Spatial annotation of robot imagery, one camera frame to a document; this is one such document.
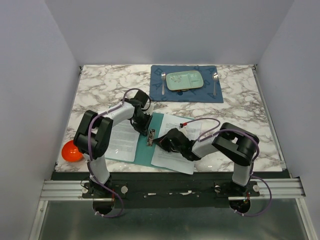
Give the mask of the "white printed paper sheets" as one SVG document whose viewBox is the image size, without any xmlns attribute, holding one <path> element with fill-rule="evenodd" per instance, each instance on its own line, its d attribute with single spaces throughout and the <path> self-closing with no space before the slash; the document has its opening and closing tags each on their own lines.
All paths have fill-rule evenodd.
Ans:
<svg viewBox="0 0 320 240">
<path fill-rule="evenodd" d="M 164 114 L 159 129 L 159 137 L 165 135 L 173 128 L 179 128 L 180 123 L 188 122 L 187 118 Z M 195 140 L 200 135 L 202 123 L 195 121 L 189 123 L 182 131 L 187 138 Z M 151 164 L 156 167 L 166 168 L 183 174 L 192 175 L 194 173 L 195 162 L 185 159 L 180 153 L 167 152 L 159 146 L 155 147 Z"/>
</svg>

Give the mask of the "teal file folder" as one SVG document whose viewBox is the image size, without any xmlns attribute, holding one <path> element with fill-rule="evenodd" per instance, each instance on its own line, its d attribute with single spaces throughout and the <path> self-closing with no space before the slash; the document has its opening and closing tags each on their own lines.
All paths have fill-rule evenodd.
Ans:
<svg viewBox="0 0 320 240">
<path fill-rule="evenodd" d="M 164 114 L 154 112 L 152 116 L 153 118 L 151 120 L 149 128 L 155 129 L 154 138 L 156 139 L 159 137 L 160 127 L 162 124 Z M 153 172 L 151 168 L 169 170 L 167 168 L 153 166 L 151 164 L 155 147 L 156 145 L 154 143 L 152 146 L 147 146 L 147 137 L 139 135 L 134 162 L 105 159 L 106 165 L 110 172 Z"/>
</svg>

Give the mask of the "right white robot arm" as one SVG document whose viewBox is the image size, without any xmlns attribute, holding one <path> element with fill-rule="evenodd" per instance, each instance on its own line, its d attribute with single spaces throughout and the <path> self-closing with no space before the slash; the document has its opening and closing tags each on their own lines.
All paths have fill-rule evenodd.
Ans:
<svg viewBox="0 0 320 240">
<path fill-rule="evenodd" d="M 219 131 L 201 140 L 191 140 L 178 128 L 173 128 L 153 142 L 162 150 L 178 153 L 190 162 L 221 152 L 234 163 L 230 191 L 236 196 L 247 192 L 253 162 L 260 152 L 260 140 L 255 134 L 229 122 L 224 123 Z"/>
</svg>

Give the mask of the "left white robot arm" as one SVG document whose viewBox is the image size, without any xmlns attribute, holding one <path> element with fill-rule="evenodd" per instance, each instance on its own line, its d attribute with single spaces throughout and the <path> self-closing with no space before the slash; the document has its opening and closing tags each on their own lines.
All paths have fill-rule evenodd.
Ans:
<svg viewBox="0 0 320 240">
<path fill-rule="evenodd" d="M 133 129 L 147 136 L 153 116 L 147 113 L 147 103 L 151 99 L 147 93 L 136 88 L 134 97 L 127 98 L 132 89 L 127 90 L 120 102 L 101 113 L 87 110 L 77 128 L 73 144 L 85 156 L 89 178 L 95 182 L 93 191 L 101 198 L 111 191 L 108 183 L 110 172 L 107 169 L 105 152 L 110 143 L 112 129 L 119 123 L 129 120 Z"/>
</svg>

